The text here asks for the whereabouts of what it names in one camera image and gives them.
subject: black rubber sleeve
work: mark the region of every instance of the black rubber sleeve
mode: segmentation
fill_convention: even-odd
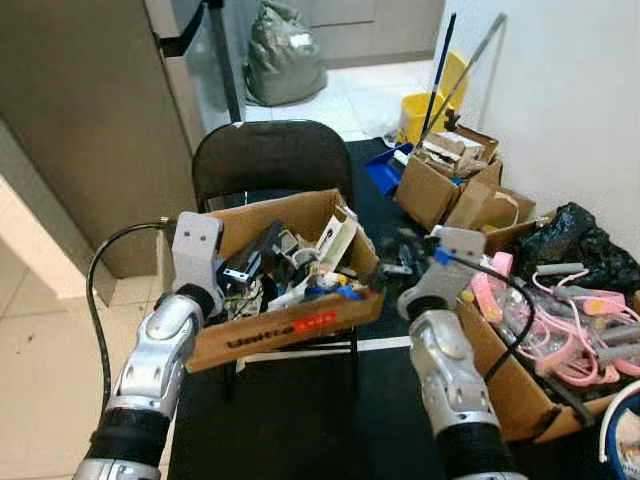
[[[169,419],[158,412],[116,408],[104,412],[85,458],[113,458],[157,467]]]
[[[490,423],[463,423],[436,437],[447,478],[490,472],[516,472],[500,430]]]

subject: brown cardboard box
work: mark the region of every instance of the brown cardboard box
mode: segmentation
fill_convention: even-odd
[[[460,304],[458,315],[473,346],[476,368],[484,375],[506,350],[504,342],[475,305]],[[509,358],[489,382],[489,396],[507,440],[542,443],[582,429],[573,409],[551,401],[514,358]],[[586,402],[585,406],[594,415],[601,415],[614,396]]]
[[[317,240],[331,218],[340,215],[344,200],[337,190],[307,192],[290,197],[219,210],[211,215],[224,222],[220,255],[228,258],[244,247],[274,220]],[[366,281],[378,264],[371,241],[359,228],[347,251],[349,267]],[[284,310],[262,313],[204,329],[187,367],[195,372],[252,353],[264,352],[290,343],[376,320],[384,295],[369,288],[360,291],[365,300],[348,300],[327,295]]]
[[[456,133],[484,145],[483,158],[491,159],[487,168],[471,178],[500,185],[502,161],[495,155],[498,141],[463,126],[458,126]],[[431,230],[453,209],[464,187],[465,184],[455,185],[424,160],[411,157],[394,199],[414,220]]]
[[[445,226],[483,230],[506,228],[529,218],[536,203],[514,190],[473,179],[464,189]]]

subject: black tablecloth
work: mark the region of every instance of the black tablecloth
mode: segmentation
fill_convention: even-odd
[[[380,140],[347,146],[355,209],[379,247],[408,221],[364,171],[385,147]],[[359,329],[361,339],[406,334],[393,292],[381,318]],[[347,355],[333,355],[250,364],[238,376],[230,401],[219,368],[189,375],[178,406],[169,478],[443,478],[407,349],[360,354],[359,398],[352,394],[348,362]],[[541,447],[516,446],[518,464],[531,478],[607,478],[595,462],[594,439],[591,431]]]

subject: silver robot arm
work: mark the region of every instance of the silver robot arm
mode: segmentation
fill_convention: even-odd
[[[484,252],[486,238],[480,232],[445,227],[435,236],[442,247],[468,261],[479,262]],[[431,261],[416,286],[398,299],[398,311],[410,322],[411,362],[447,477],[522,480],[453,312],[474,273],[459,263]]]
[[[158,465],[178,402],[184,365],[204,320],[219,313],[215,260],[219,220],[185,212],[172,252],[175,293],[138,328],[137,344],[91,437],[74,480],[158,480]]]

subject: plastic bag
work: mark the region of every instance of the plastic bag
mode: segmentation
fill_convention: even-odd
[[[301,100],[327,85],[320,47],[296,10],[262,3],[251,27],[244,77],[253,99],[268,106]]]
[[[514,244],[514,273],[530,279],[537,265],[581,262],[589,274],[574,282],[585,288],[631,294],[640,288],[640,266],[626,250],[609,241],[595,217],[576,203],[558,209],[554,220]],[[545,277],[552,283],[558,277]]]

